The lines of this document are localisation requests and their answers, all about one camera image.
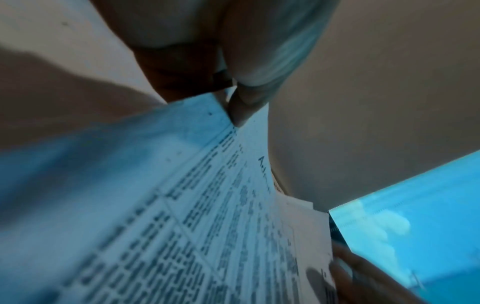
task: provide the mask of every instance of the hand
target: hand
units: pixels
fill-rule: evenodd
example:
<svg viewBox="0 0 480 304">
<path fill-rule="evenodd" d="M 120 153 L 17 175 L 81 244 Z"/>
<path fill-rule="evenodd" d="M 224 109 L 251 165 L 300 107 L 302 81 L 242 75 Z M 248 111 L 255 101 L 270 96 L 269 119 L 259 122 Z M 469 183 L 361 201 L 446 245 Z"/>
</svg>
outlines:
<svg viewBox="0 0 480 304">
<path fill-rule="evenodd" d="M 330 272 L 339 304 L 425 304 L 408 289 L 366 259 L 332 242 L 335 260 Z"/>
<path fill-rule="evenodd" d="M 269 102 L 315 45 L 339 0 L 91 0 L 172 102 L 238 87 L 241 126 Z"/>
</svg>

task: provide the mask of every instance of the newspaper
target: newspaper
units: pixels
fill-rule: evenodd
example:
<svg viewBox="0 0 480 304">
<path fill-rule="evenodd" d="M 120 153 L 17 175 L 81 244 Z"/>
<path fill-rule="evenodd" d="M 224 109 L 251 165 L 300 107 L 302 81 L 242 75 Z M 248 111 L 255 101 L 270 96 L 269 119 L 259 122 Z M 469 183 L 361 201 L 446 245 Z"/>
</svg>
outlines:
<svg viewBox="0 0 480 304">
<path fill-rule="evenodd" d="M 206 94 L 2 151 L 2 302 L 310 303 L 267 111 L 238 129 Z"/>
</svg>

